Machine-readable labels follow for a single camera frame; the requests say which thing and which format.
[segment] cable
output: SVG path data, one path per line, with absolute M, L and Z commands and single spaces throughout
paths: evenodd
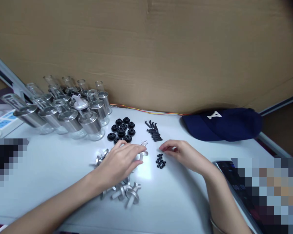
M 125 106 L 125 105 L 119 105 L 119 104 L 110 104 L 111 106 L 123 106 L 123 107 L 126 107 L 126 108 L 129 108 L 129 109 L 133 109 L 133 110 L 137 110 L 137 111 L 142 111 L 144 113 L 148 113 L 148 114 L 157 114 L 157 115 L 169 115 L 169 114 L 176 114 L 176 115 L 188 115 L 188 114 L 179 114 L 179 113 L 152 113 L 152 112 L 148 112 L 148 111 L 144 111 L 144 110 L 140 110 L 140 109 L 137 109 L 137 108 L 133 108 L 133 107 L 128 107 L 128 106 Z

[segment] power strip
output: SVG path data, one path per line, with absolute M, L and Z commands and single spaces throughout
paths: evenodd
M 4 138 L 23 123 L 22 120 L 13 115 L 14 111 L 15 110 L 12 110 L 4 116 L 0 117 L 0 138 Z

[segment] hand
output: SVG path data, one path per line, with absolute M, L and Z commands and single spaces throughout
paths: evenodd
M 174 157 L 185 167 L 204 175 L 214 165 L 188 142 L 168 140 L 160 146 L 160 150 Z
M 98 175 L 103 190 L 117 185 L 143 161 L 134 160 L 146 147 L 119 140 L 102 163 L 93 170 Z

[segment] tabletop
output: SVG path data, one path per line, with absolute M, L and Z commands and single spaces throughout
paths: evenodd
M 192 137 L 181 116 L 153 115 L 137 110 L 113 108 L 105 136 L 96 142 L 73 140 L 67 135 L 38 135 L 26 124 L 6 138 L 27 138 L 27 151 L 10 167 L 0 182 L 0 224 L 9 224 L 43 201 L 69 187 L 93 170 L 98 150 L 114 146 L 107 140 L 118 118 L 135 123 L 134 144 L 148 141 L 148 156 L 131 174 L 131 185 L 141 184 L 140 201 L 126 209 L 127 199 L 94 198 L 75 211 L 58 230 L 77 233 L 211 233 L 206 185 L 201 175 L 186 169 L 164 154 L 163 169 L 156 167 L 159 146 L 169 139 L 186 140 L 210 161 L 230 158 L 271 158 L 255 140 L 204 142 Z M 153 142 L 145 121 L 152 120 L 163 141 Z

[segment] right hand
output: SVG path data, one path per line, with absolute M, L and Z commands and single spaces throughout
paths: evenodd
M 174 157 L 185 167 L 202 175 L 207 173 L 211 168 L 214 168 L 214 165 L 206 157 L 186 141 L 168 140 L 159 149 L 167 155 Z

